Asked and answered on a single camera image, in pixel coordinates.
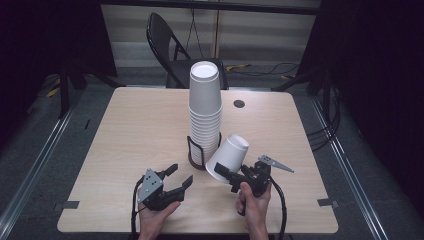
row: white paper cup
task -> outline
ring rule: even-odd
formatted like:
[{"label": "white paper cup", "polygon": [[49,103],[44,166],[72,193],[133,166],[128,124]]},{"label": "white paper cup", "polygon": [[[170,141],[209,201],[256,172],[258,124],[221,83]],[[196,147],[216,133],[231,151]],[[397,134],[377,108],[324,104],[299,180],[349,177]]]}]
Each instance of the white paper cup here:
[{"label": "white paper cup", "polygon": [[195,63],[190,70],[189,106],[199,115],[215,114],[222,106],[218,67],[208,61]]},{"label": "white paper cup", "polygon": [[230,134],[206,163],[206,170],[215,179],[229,183],[225,177],[215,172],[216,163],[219,162],[231,172],[238,173],[248,149],[249,143],[244,138]]}]

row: white wall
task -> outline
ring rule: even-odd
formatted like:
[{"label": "white wall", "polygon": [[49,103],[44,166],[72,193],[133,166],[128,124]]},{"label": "white wall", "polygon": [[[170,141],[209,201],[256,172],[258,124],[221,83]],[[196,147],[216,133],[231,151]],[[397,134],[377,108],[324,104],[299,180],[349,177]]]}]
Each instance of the white wall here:
[{"label": "white wall", "polygon": [[[253,0],[229,2],[258,4]],[[260,4],[319,7],[320,0],[262,0]],[[103,5],[102,10],[117,67],[159,66],[146,40],[151,12],[160,14],[180,42],[184,46],[187,43],[192,20],[189,9]],[[219,11],[216,25],[217,14],[215,10],[195,10],[195,22],[203,56],[216,55],[224,64],[300,62],[315,19],[304,15]],[[192,57],[200,57],[194,29],[188,52]]]}]

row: gray carpet floor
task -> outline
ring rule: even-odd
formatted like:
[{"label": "gray carpet floor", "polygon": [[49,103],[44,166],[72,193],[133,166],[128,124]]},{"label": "gray carpet floor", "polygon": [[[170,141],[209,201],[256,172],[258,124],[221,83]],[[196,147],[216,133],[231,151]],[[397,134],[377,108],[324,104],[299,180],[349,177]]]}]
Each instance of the gray carpet floor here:
[{"label": "gray carpet floor", "polygon": [[[257,71],[267,72],[260,67]],[[116,81],[129,85],[163,86],[166,74],[161,68],[119,68]],[[266,90],[283,84],[279,75],[227,75],[231,88],[247,87]],[[128,234],[78,233],[66,234],[57,230],[61,211],[56,207],[68,199],[90,144],[96,134],[113,88],[95,77],[87,76],[84,91],[71,91],[75,104],[65,131],[48,159],[28,201],[14,224],[8,239],[127,239]],[[287,90],[293,95],[306,133],[320,130],[306,84]],[[45,142],[58,121],[60,96],[46,97],[46,87],[34,102],[28,119],[0,152],[0,211],[3,213],[24,181]],[[424,239],[424,222],[403,194],[396,181],[374,156],[365,139],[341,101],[341,121],[337,131],[345,153],[351,161],[364,191],[375,208],[388,239]],[[324,134],[314,135],[324,140]],[[339,224],[335,234],[290,234],[284,239],[376,239],[329,144],[314,151],[322,179],[330,199],[337,201],[334,212]],[[170,236],[160,239],[247,239],[247,236]]]}]

